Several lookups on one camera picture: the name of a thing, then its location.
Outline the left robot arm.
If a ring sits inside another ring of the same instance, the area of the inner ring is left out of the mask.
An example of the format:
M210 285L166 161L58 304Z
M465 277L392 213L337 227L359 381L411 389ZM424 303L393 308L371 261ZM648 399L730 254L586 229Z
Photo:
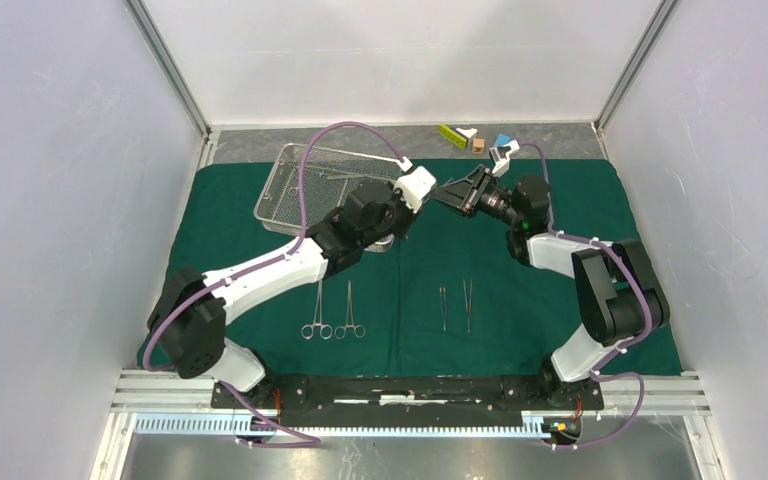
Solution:
M166 281L148 320L143 367L160 370L151 361L159 348L167 369L180 378L207 375L233 387L248 406L266 405L274 381L251 349L227 338L227 325L286 291L355 265L370 245L404 236L435 186L434 177L422 179L418 172L394 183L364 180L284 247L221 270L178 270Z

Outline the pointed steel tweezers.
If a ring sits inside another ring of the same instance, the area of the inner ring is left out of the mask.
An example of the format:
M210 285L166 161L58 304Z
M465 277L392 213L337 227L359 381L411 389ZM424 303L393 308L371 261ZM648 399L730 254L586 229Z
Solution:
M464 308L466 318L466 332L472 332L472 309L473 309L473 281L464 279L462 282L464 295Z

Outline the blue small block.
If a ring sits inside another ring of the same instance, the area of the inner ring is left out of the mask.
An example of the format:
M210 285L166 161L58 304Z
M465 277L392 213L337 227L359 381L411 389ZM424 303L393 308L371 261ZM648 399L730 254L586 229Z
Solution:
M494 143L494 148L501 148L501 147L508 146L512 141L513 141L512 137L504 134L500 134Z

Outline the metal mesh instrument tray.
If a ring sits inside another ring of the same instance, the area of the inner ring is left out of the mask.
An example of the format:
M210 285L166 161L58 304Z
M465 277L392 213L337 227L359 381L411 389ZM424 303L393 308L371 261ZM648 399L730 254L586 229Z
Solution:
M363 178L327 180L329 174ZM269 255L282 264L322 260L333 274L362 257L391 233L394 188L402 175L397 160L360 153L287 144L281 150L255 207L271 231L294 239Z

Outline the steel forceps with ring handles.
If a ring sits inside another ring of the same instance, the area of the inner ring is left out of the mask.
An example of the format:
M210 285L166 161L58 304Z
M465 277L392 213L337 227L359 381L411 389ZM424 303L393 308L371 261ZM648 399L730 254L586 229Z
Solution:
M300 334L305 340L312 340L314 337L329 340L334 336L333 327L324 321L324 288L322 280L317 283L313 319L301 327Z

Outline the brown wooden cube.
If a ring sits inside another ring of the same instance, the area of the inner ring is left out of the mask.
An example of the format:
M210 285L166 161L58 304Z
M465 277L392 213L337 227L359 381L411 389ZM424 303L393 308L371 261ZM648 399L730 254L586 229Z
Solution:
M474 154L483 154L486 151L486 142L483 138L475 137L472 139L471 151Z

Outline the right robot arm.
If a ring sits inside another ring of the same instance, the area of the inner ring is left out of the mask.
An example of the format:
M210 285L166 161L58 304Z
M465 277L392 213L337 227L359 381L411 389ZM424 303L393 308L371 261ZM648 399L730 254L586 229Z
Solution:
M485 166L436 187L432 199L466 218L484 213L507 225L507 248L518 263L573 279L581 323L541 363L537 392L562 408L616 355L668 325L670 306L638 239L584 238L553 227L550 184L524 175L501 186Z

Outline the steel scalpel handle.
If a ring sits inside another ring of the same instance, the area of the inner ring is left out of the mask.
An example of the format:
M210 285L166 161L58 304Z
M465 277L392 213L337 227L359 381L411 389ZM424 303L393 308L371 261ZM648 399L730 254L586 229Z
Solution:
M325 179L327 180L350 180L350 179L358 179L363 178L363 174L329 174L325 175Z

